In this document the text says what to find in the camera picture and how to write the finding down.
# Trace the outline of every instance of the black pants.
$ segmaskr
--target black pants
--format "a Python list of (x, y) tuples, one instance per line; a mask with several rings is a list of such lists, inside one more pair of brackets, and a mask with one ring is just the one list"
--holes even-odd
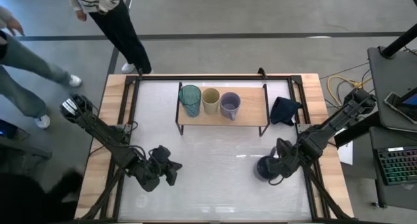
[(137, 38), (130, 21), (128, 8), (123, 0), (120, 0), (119, 5), (106, 15), (91, 12), (90, 16), (110, 42), (124, 55), (129, 64), (134, 64), (137, 70), (142, 68), (144, 74), (152, 71), (148, 55)]

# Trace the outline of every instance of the metal pole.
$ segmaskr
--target metal pole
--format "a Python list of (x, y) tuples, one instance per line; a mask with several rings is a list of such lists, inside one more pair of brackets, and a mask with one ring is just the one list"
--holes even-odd
[(411, 29), (401, 35), (397, 40), (392, 42), (388, 47), (381, 51), (381, 55), (387, 59), (392, 58), (392, 56), (397, 53), (401, 48), (406, 46), (409, 42), (413, 41), (417, 37), (417, 24), (415, 24)]

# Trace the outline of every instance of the person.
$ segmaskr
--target person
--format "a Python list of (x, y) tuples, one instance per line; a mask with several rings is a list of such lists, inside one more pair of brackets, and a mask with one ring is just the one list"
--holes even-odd
[(111, 43), (124, 55), (127, 63), (122, 73), (128, 74), (136, 68), (138, 73), (152, 73), (145, 48), (137, 38), (130, 21), (129, 11), (123, 0), (70, 0), (81, 21), (87, 20), (88, 12)]
[[(15, 30), (24, 35), (19, 21), (9, 10), (0, 6), (0, 29), (5, 27), (12, 35), (16, 35)], [(81, 79), (78, 76), (70, 75), (57, 65), (46, 62), (13, 36), (0, 30), (0, 94), (8, 98), (25, 116), (33, 117), (36, 125), (42, 129), (50, 125), (45, 102), (17, 84), (2, 64), (34, 72), (64, 86), (79, 87), (81, 85)]]
[(45, 192), (39, 183), (25, 175), (0, 173), (0, 216), (5, 223), (51, 223), (74, 219), (77, 201), (64, 202), (81, 189), (83, 177), (67, 171)]

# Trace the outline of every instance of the dark blue cloth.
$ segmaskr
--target dark blue cloth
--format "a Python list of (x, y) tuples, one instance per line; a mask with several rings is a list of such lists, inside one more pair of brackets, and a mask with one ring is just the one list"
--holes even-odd
[(291, 118), (295, 115), (297, 110), (301, 108), (301, 104), (282, 97), (277, 97), (271, 111), (271, 122), (277, 124), (282, 122), (289, 126), (294, 126)]

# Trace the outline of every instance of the cup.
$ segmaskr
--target cup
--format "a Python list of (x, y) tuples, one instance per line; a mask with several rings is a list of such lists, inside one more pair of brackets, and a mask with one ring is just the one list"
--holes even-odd
[(178, 93), (182, 106), (189, 117), (196, 117), (200, 114), (201, 90), (195, 85), (187, 85), (181, 88)]
[(207, 88), (203, 91), (202, 96), (204, 112), (208, 115), (217, 113), (220, 100), (219, 91), (214, 88)]
[(230, 118), (231, 120), (236, 119), (237, 111), (240, 107), (240, 97), (236, 93), (227, 92), (220, 98), (220, 111), (222, 115)]

